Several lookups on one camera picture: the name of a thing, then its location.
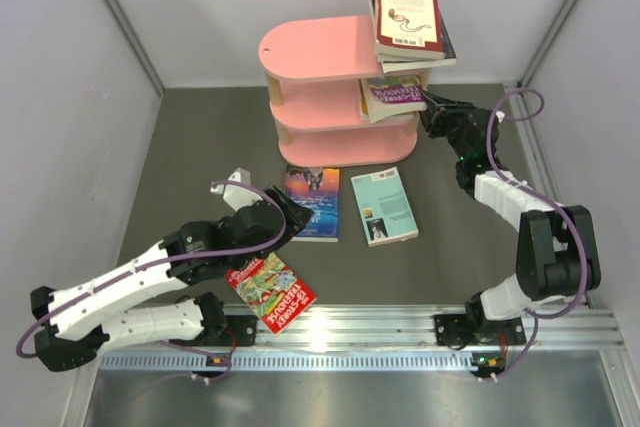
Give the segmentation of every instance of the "pink shelf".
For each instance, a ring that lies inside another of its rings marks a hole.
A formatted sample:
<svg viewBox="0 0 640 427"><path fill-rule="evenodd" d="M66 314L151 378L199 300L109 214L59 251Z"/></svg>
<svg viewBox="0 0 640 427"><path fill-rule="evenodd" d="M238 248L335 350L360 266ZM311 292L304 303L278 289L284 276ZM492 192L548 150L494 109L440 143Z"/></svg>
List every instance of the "pink shelf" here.
<svg viewBox="0 0 640 427"><path fill-rule="evenodd" d="M342 167L384 164L407 157L416 146L417 133L405 126L327 132L291 132L291 141L280 144L282 156L302 167Z"/></svg>
<svg viewBox="0 0 640 427"><path fill-rule="evenodd" d="M412 115L395 116L372 124L360 120L358 81L282 84L283 105L271 104L271 114L292 131L360 129L406 124Z"/></svg>
<svg viewBox="0 0 640 427"><path fill-rule="evenodd" d="M379 77L373 45L368 15L301 20L265 35L260 61L272 77L290 82Z"/></svg>

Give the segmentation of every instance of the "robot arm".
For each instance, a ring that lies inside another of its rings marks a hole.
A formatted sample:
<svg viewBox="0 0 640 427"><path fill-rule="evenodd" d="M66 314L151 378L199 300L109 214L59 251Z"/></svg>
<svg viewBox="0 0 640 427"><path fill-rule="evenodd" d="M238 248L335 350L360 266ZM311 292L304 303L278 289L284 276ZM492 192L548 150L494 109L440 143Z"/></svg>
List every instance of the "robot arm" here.
<svg viewBox="0 0 640 427"><path fill-rule="evenodd" d="M230 180L248 181L248 173L239 169ZM221 278L230 268L243 269L254 258L267 257L304 229L313 215L276 187L265 192L277 206L239 186L212 192L223 193L236 212L217 222L189 222L141 256L84 284L63 290L40 287L31 293L36 319L88 294L53 315L35 335L36 355L50 370L78 367L104 352L132 344L164 339L215 342L227 324L222 304L213 294L165 307L131 308L162 293ZM253 247L279 232L283 232L279 240L260 251L185 258L199 252ZM159 265L144 268L149 262ZM120 279L117 288L104 288L116 279Z"/></svg>
<svg viewBox="0 0 640 427"><path fill-rule="evenodd" d="M580 262L573 236L547 202L518 188L522 182L495 157L497 125L488 132L491 112L422 92L427 108L420 113L430 137L445 137L456 155L456 179L472 198L493 209L518 231L516 273L501 284L474 296L466 305L472 330L513 319L525 309L575 295ZM499 120L504 118L498 113ZM489 155L502 176L491 166ZM600 266L589 211L562 207L576 225L587 254L586 290L600 284Z"/></svg>

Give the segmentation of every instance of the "book on shelf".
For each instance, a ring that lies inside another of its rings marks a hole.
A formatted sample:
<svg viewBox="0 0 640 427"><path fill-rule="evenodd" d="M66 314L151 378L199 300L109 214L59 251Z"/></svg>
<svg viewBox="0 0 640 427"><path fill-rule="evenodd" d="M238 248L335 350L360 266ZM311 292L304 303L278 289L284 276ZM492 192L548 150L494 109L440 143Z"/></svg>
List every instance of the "book on shelf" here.
<svg viewBox="0 0 640 427"><path fill-rule="evenodd" d="M253 259L225 280L269 330L278 334L304 312L316 295L276 254Z"/></svg>
<svg viewBox="0 0 640 427"><path fill-rule="evenodd" d="M351 178L369 246L418 236L397 167Z"/></svg>
<svg viewBox="0 0 640 427"><path fill-rule="evenodd" d="M376 0L369 0L369 11L373 22L374 31L376 29ZM410 54L405 55L386 55L377 54L378 61L382 66L382 71L385 74L393 72L411 71L411 70L424 70L433 67L446 67L449 65L455 65L457 56L456 51L451 41L451 36L447 30L447 26L442 18L442 12L438 11L441 26L442 45L444 50L444 57L438 60L425 60L422 58L410 57Z"/></svg>
<svg viewBox="0 0 640 427"><path fill-rule="evenodd" d="M340 169L288 165L284 187L294 202L313 210L307 226L292 240L337 242Z"/></svg>
<svg viewBox="0 0 640 427"><path fill-rule="evenodd" d="M374 77L361 79L359 83L361 120L373 123L426 108L418 75Z"/></svg>
<svg viewBox="0 0 640 427"><path fill-rule="evenodd" d="M439 60L445 56L438 0L375 0L378 55Z"/></svg>

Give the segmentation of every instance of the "stack of books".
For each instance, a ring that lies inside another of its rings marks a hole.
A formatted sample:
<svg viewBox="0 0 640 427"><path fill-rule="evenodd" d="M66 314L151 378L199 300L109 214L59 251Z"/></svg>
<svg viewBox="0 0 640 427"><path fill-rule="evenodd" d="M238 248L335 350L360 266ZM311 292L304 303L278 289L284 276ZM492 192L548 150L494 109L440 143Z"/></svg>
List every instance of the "stack of books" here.
<svg viewBox="0 0 640 427"><path fill-rule="evenodd" d="M417 72L456 63L456 51L442 20L438 0L369 0L375 52L385 77L360 81L363 121L391 116L405 122L424 110Z"/></svg>
<svg viewBox="0 0 640 427"><path fill-rule="evenodd" d="M369 0L369 9L385 74L456 63L438 0Z"/></svg>

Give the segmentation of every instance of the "blue book cover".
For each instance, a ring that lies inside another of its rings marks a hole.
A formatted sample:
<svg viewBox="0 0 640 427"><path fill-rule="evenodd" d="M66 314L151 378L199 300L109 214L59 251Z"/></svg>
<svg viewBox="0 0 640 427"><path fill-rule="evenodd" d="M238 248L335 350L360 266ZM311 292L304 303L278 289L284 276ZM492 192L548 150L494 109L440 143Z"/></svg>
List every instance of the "blue book cover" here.
<svg viewBox="0 0 640 427"><path fill-rule="evenodd" d="M293 201L314 212L309 224L293 240L337 242L340 170L289 165L284 187Z"/></svg>
<svg viewBox="0 0 640 427"><path fill-rule="evenodd" d="M351 178L368 244L418 236L409 200L396 167Z"/></svg>

